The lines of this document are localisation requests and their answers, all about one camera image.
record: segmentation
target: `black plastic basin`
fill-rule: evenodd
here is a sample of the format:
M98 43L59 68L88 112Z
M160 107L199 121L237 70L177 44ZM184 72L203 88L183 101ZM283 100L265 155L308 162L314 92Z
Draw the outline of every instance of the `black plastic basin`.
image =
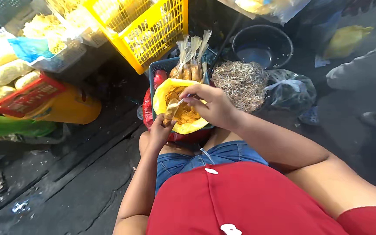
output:
M257 62L266 69L279 69L290 61L294 47L290 38L270 25L254 25L238 32L233 52L239 61Z

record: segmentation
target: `knee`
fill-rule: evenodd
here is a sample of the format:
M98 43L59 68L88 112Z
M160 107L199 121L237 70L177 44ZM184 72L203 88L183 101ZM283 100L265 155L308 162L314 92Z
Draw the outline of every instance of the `knee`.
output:
M145 132L143 132L143 133L140 135L140 138L139 138L139 144L147 143L147 142L149 141L149 137L150 137L150 132L149 132L149 131L145 131Z

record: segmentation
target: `red plastic bag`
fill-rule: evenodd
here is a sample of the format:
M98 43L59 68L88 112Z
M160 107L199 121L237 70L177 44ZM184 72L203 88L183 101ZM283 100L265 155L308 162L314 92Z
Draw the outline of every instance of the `red plastic bag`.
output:
M153 86L156 89L160 84L162 84L167 79L166 72L163 70L156 71L154 77ZM153 114L152 114L152 100L150 99L150 88L146 91L143 99L143 123L150 131L153 124ZM182 141L188 143L198 143L208 138L211 133L211 129L199 130L188 135L181 135L178 133L170 133L168 141Z

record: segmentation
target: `white button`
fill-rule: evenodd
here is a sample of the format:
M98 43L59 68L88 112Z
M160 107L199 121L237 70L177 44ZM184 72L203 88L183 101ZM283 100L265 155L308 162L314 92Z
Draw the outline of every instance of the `white button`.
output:
M217 175L218 172L214 169L206 168L206 172Z
M220 229L227 235L242 235L242 232L232 224L225 224L220 227Z

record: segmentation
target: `red plastic crate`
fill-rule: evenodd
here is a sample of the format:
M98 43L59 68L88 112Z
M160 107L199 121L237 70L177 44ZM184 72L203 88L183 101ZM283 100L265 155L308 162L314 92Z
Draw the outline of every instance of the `red plastic crate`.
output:
M41 72L39 79L1 100L0 113L22 118L65 90L66 87L62 83Z

